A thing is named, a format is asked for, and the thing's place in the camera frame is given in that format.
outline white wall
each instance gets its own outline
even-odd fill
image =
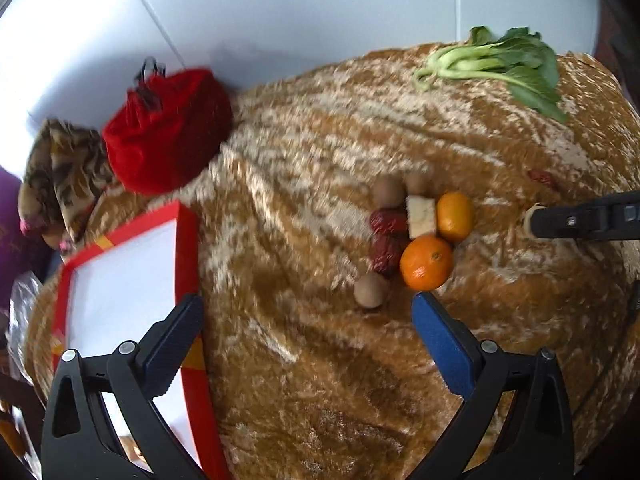
[[[0,18],[0,164],[22,173],[47,116],[103,126],[148,55],[246,88],[483,24],[592,52],[597,18],[598,0],[14,0]]]

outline orange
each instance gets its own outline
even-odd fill
[[[413,290],[433,290],[447,281],[453,270],[451,246],[432,235],[417,237],[400,257],[400,272]]]
[[[460,243],[469,236],[474,226],[471,200],[459,191],[445,193],[436,206],[438,233],[445,240]]]

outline red frame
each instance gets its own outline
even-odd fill
[[[176,220],[175,303],[177,304],[185,294],[199,292],[198,217],[195,213],[180,202],[171,202],[160,209],[138,216],[79,251],[63,267],[51,328],[54,370],[65,349],[66,314],[75,270],[105,251],[174,219]],[[209,394],[209,378],[204,365],[201,336],[198,336],[194,342],[180,368],[180,374],[187,415],[200,465],[211,480],[230,480]]]

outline plastic bag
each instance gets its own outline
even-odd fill
[[[14,379],[30,377],[24,368],[25,343],[33,305],[42,284],[36,275],[29,271],[21,274],[14,281],[11,290],[9,313],[9,329],[6,332],[7,350],[12,358],[11,375]]]

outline purple cloth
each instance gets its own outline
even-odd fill
[[[42,238],[20,232],[19,189],[20,180],[0,166],[0,312],[7,315],[16,277],[32,270],[42,279],[51,256]]]

